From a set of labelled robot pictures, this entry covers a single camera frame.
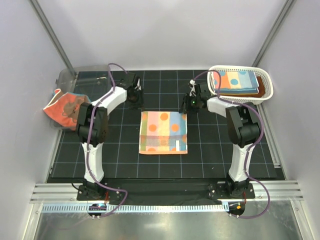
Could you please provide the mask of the peach dotted towel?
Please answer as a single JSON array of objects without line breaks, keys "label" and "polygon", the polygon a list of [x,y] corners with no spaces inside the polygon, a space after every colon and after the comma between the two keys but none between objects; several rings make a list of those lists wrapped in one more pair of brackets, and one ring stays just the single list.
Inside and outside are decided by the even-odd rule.
[{"label": "peach dotted towel", "polygon": [[142,155],[184,155],[188,153],[187,115],[177,111],[143,111],[139,129]]}]

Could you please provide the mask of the light blue dotted towel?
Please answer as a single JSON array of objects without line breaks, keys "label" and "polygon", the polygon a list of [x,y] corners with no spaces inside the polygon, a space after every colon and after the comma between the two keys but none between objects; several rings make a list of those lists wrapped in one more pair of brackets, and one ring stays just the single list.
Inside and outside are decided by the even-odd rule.
[{"label": "light blue dotted towel", "polygon": [[210,74],[214,89],[253,89],[259,87],[257,77],[253,71],[217,70]]}]

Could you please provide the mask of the salmon pink towel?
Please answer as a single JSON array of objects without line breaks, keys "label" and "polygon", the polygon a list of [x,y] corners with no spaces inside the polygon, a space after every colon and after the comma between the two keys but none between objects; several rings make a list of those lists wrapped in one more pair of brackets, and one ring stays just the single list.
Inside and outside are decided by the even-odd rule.
[{"label": "salmon pink towel", "polygon": [[45,114],[53,121],[74,131],[77,125],[80,106],[83,103],[91,103],[85,94],[63,92],[57,88],[53,92],[53,97],[43,108]]}]

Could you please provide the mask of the brown towel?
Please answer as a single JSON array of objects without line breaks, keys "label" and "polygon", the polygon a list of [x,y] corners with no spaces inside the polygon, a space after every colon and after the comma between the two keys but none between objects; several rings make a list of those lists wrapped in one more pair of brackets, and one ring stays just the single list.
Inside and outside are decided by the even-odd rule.
[{"label": "brown towel", "polygon": [[232,97],[244,97],[244,98],[250,98],[250,97],[262,98],[263,95],[266,93],[265,86],[264,86],[262,78],[260,76],[257,76],[256,78],[257,78],[257,81],[259,83],[258,93],[255,93],[255,94],[253,94],[253,93],[247,93],[247,94],[237,93],[237,94],[232,94],[231,96]]}]

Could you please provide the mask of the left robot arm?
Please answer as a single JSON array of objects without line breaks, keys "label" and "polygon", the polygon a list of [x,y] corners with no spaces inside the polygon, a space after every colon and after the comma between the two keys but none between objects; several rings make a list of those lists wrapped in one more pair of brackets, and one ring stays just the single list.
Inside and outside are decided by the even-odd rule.
[{"label": "left robot arm", "polygon": [[141,78],[129,72],[110,91],[91,103],[79,107],[75,131],[84,151],[85,174],[78,187],[78,201],[100,201],[107,196],[103,170],[103,144],[107,138],[110,113],[120,104],[128,102],[133,109],[144,105]]}]

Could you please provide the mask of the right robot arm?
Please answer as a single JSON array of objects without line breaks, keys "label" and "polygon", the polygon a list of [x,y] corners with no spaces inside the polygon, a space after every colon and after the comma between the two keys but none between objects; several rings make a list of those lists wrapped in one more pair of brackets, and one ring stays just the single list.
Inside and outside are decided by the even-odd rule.
[{"label": "right robot arm", "polygon": [[264,134],[261,117],[251,102],[237,103],[212,95],[207,84],[196,83],[194,80],[188,86],[190,92],[183,96],[180,113],[196,113],[206,109],[226,119],[227,134],[233,150],[224,191],[230,198],[240,198],[249,188],[251,157]]}]

